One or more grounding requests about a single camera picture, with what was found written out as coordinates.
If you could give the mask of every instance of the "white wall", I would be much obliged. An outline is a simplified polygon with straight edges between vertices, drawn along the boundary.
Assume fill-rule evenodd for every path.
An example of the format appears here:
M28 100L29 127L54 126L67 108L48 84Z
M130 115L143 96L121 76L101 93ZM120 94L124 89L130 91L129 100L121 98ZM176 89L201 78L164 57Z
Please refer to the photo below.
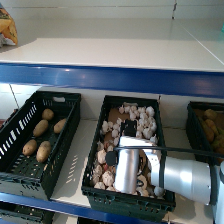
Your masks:
M81 93L81 118L93 119L99 118L100 109L105 95L114 96L128 96L128 97L142 97L148 99L159 100L159 108L163 127L181 128L184 129L187 120L187 105L190 101L202 102L219 102L224 103L224 99L202 98L202 97L188 97L188 96L173 96L149 94L149 93L130 93L104 90L86 90L86 89L70 89L70 88L56 88L56 87L39 87L39 86L23 86L11 85L15 93L16 100L21 107L25 101L37 90L40 91L58 91ZM17 108L16 102L13 98L9 85L0 85L0 119L7 119L8 116Z
M175 0L1 0L15 19L172 18ZM176 19L224 18L223 0L177 0Z

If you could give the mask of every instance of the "shelf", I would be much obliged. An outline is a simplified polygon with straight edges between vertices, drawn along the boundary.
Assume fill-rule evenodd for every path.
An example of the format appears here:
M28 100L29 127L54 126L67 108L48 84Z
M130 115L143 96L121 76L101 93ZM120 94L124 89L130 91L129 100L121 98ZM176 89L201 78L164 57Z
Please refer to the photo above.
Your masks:
M34 198L16 196L0 193L0 200L15 204L23 204L30 207L37 207L59 213L88 217L107 222L116 223L137 223L149 224L144 220L134 219L121 215L114 215L94 211L81 193L82 175L91 148L92 139L95 133L97 121L81 120L78 130L72 141L71 148L62 167L57 185L50 201L43 201ZM190 148L185 130L164 128L166 146ZM191 154L180 154L182 159L193 159ZM177 207L173 213L168 213L164 221L168 219L178 223L204 223L212 224L211 206L204 206L200 203L190 201L182 196L176 195Z
M192 22L17 20L19 45L0 49L0 82L223 98L223 21Z

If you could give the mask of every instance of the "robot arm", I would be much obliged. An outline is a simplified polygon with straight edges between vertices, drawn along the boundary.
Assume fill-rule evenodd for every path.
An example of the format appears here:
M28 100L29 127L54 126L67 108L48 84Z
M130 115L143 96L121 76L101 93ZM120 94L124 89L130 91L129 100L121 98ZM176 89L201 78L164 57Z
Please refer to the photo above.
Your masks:
M166 190L173 191L175 193L181 194L184 197L197 201L203 204L213 205L213 214L216 224L224 223L224 162L220 166L220 172L218 168L210 168L207 163L202 163L192 160L180 160L171 157L166 157L164 165L161 166L161 152L154 149L144 149L146 146L155 146L152 142L143 139L137 139L133 137L122 136L119 142L120 147L135 147L141 146L149 160L149 168L151 169L151 182L154 186L162 187ZM131 157L134 158L134 152L138 151L136 149L125 149L126 154L130 153ZM124 161L122 158L123 154L119 154L119 161ZM124 179L124 170L129 170L134 164L138 163L138 160L133 160L133 158L126 158L127 161L133 161L134 163L129 163L126 167L121 166L118 162L117 174L115 177L116 183L121 183L120 180ZM125 177L136 176L131 174L131 172L126 172ZM129 178L125 180L125 183L121 185L132 186L136 189L136 181L130 181ZM124 188L119 189L121 192L125 192Z

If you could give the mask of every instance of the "crate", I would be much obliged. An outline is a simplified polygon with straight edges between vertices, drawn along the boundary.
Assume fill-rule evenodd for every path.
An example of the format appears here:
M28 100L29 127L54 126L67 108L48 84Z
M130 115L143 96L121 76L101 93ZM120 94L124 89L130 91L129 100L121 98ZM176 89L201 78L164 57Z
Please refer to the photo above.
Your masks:
M224 112L224 104L221 103L207 103L207 102L190 102L188 104L188 118L186 125L186 133L193 149L212 152L213 149L206 139L205 133L200 125L200 122L195 113L195 109L207 110L212 109L219 112ZM200 162L206 162L211 165L219 165L216 158L195 155L195 159Z
M0 202L0 217L7 222L17 224L51 224L53 216L54 212Z
M168 211L173 211L175 208L175 195L173 192L166 191L164 200L161 200L149 197L141 197L138 195L100 190L90 186L90 177L92 176L92 171L94 168L94 158L97 152L97 142L102 137L100 135L100 129L102 127L103 121L108 119L111 108L119 107L124 102L137 103L140 107L152 106L154 108L154 118L156 119L157 123L156 135L157 137L159 137L158 145L165 147L159 105L157 100L105 96L91 151L89 153L88 163L83 176L81 188L82 193L83 195L86 195L88 197L92 209L150 220L154 222L160 222Z
M110 222L103 222L103 221L78 217L77 224L87 224L87 223L88 224L112 224Z
M61 167L80 121L80 94L35 92L0 131L0 192L48 200L56 185ZM44 109L54 111L48 130L35 138L37 147L50 141L51 153L38 163L36 153L26 157L23 146L33 138L33 129L42 119ZM54 125L67 118L60 134Z

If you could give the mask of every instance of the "white shelf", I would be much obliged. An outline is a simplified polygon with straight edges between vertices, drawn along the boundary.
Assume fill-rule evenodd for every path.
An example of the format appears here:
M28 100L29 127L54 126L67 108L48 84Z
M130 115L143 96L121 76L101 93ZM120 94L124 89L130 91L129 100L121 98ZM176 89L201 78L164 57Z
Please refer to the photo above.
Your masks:
M214 38L211 29L222 19L197 20L193 30L181 25L185 21L191 24L171 19L16 20L19 44L1 48L0 62L223 72L219 46L224 33L220 27ZM196 35L196 40L195 30L207 39Z
M73 205L90 207L87 197L82 195L82 177L94 137L97 121L81 120L71 148L62 167L52 200ZM186 132L181 129L164 128L166 146L190 148ZM169 153L169 156L194 159L191 154ZM176 195L176 209L164 220L178 223L212 224L212 208Z

